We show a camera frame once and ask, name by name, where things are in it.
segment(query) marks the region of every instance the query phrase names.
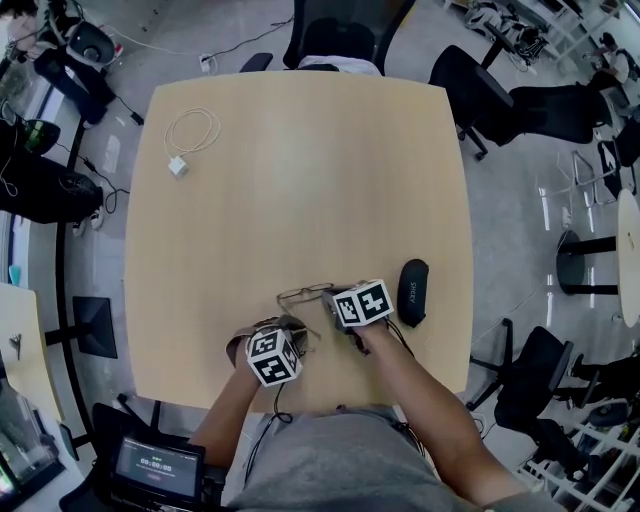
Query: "office chair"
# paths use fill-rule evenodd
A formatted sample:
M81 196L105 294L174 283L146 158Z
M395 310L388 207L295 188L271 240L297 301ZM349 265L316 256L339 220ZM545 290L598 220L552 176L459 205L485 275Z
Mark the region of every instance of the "office chair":
M593 128L611 124L607 102L597 91L581 85L517 87L509 93L457 46L449 46L436 61L431 85L443 87L461 132L476 143L482 160L488 153L484 138L504 146L521 133L537 133L588 144Z
M476 410L493 393L498 395L494 416L496 424L528 435L538 446L534 459L557 460L572 475L589 462L553 420L538 419L560 384L569 365L573 343L561 343L549 331L536 327L520 353L513 361L513 322L502 321L507 328L506 346L502 365L494 365L471 357L471 363L495 372L496 379L467 409Z
M160 400L156 400L153 404L153 413L151 414L151 423L147 424L143 421L140 416L127 404L128 397L120 393L116 400L122 406L122 408L129 413L129 416L133 418L133 421L136 422L138 429L146 432L147 437L153 436L156 439L170 439L174 441L182 441L186 442L188 439L186 437L174 436L171 434L165 434L160 432L160 410L162 408L162 402Z
M602 174L596 176L593 166L582 156L579 151L573 152L573 175L576 183L581 187L591 186L593 200L589 202L585 196L585 204L590 208L594 204L604 205L617 201L618 195L623 189L620 171L623 167L629 168L633 187L630 189L635 196L638 193L636 173L633 164L640 158L640 123L629 119L617 137L612 140L598 142L598 155ZM580 181L578 162L582 162L591 171L591 178ZM601 200L598 197L597 182L603 180L605 187L611 192L613 199Z
M338 55L372 62L384 76L391 40L414 3L415 0L295 0L293 31L284 64L297 69L308 55ZM271 59L265 55L269 54L251 59L241 72L267 69Z

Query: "white cloth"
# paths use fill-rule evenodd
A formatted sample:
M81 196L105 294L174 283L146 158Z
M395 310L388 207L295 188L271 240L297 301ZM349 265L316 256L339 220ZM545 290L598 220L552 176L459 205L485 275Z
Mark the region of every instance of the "white cloth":
M627 60L626 55L623 53L617 53L613 57L611 57L611 62L609 63L611 69L615 69L616 80L621 84L624 84L629 78L629 61Z
M298 68L314 64L331 64L344 73L357 73L361 75L382 76L375 64L368 60L340 57L338 55L307 55L298 64Z

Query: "person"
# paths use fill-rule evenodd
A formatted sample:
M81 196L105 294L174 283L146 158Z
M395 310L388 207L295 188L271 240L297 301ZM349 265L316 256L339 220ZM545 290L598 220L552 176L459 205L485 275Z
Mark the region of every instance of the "person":
M584 355L580 354L571 369L571 376L591 382L596 372L598 383L596 384L587 403L593 404L607 398L626 398L636 396L640 391L640 358L636 355L626 357L609 364L583 364ZM582 388L558 388L555 396L560 401L573 401L582 403L588 387Z
M87 218L93 229L104 221L103 190L87 176L29 153L16 126L0 121L0 209L41 224L72 222L81 236Z
M68 17L64 2L57 3L62 7L56 6L56 23L64 32L80 19ZM26 53L35 72L71 100L85 128L91 128L102 120L116 95L98 71L75 60L59 44L48 21L52 6L47 0L0 0L0 17L11 18L7 27L10 47ZM66 68L75 73L84 88L67 75Z
M606 54L611 55L609 67L596 71L591 81L587 84L587 87L596 91L624 84L629 78L629 61L624 50L618 48L614 37L609 32L605 32L600 38L600 42L603 44L601 48L583 56L583 58L591 58L602 57Z
M391 408L341 406L334 414L301 415L289 424L275 420L259 445L244 490L229 508L564 510L545 494L527 492L494 458L458 398L416 362L384 323L355 330L370 351L367 362L400 404L441 481L411 436L394 428L399 422ZM243 345L237 348L235 372L190 440L205 448L210 466L231 467L260 386Z

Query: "white cable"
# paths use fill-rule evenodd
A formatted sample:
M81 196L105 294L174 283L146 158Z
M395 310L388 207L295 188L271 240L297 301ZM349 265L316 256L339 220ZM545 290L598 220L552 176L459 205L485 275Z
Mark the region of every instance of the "white cable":
M13 141L13 151L15 151L16 148L18 147L18 127L16 126L15 129L16 129L16 138ZM7 163L4 164L2 171L0 171L0 181L3 183L4 188L7 189L7 194L9 194L11 197L16 197L18 195L18 187L16 187L13 183L7 183L7 181L2 176L4 174L4 171L9 166L11 159L13 158L13 151L11 152L11 155L9 155L9 160L7 160Z
M211 52L209 52L209 51L200 52L200 53L176 52L174 50L167 50L166 48L161 48L159 46L153 46L151 44L141 43L140 41L136 41L132 37L129 37L129 36L123 34L122 32L120 32L113 25L104 25L104 26L105 27L109 27L111 30L113 30L120 37L124 37L125 39L131 41L132 43L136 43L136 44L138 44L140 46L144 46L145 48L150 48L151 50L156 50L156 51L159 51L159 52L168 53L170 55L183 55L183 56L186 56L186 57L200 57L201 55L211 55ZM218 72L218 59L216 59L213 55L211 55L208 60L213 60L213 63L215 64L215 71L213 72L213 74L215 75Z
M209 120L209 128L207 129L207 133L204 135L204 137L202 137L200 142L198 142L192 148L190 148L190 149L181 148L173 140L173 134L174 134L176 125L178 124L178 122L180 122L185 117L190 116L190 115L195 115L195 114L203 115ZM216 131L216 134L213 136L213 138L210 138L211 131L213 130L213 120L214 119L218 123L218 129ZM218 140L218 137L220 136L220 131L221 130L222 130L222 124L220 123L220 119L218 119L218 116L215 115L213 112L211 112L208 108L205 108L205 107L191 108L189 110L184 111L169 126L167 126L167 130L164 132L164 152L169 157L169 160L173 160L176 156L179 156L179 157L182 158L183 156L188 155L189 153L195 153L197 151L202 151L203 149L206 149L209 146L211 146L216 140ZM169 148L167 147L167 137L169 137L168 142L175 149L180 151L179 154L172 156L171 153L169 153Z

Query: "display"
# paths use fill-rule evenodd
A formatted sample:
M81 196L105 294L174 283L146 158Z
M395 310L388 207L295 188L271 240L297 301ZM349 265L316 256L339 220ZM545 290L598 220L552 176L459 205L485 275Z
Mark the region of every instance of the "display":
M116 474L162 492L195 497L199 458L125 437Z

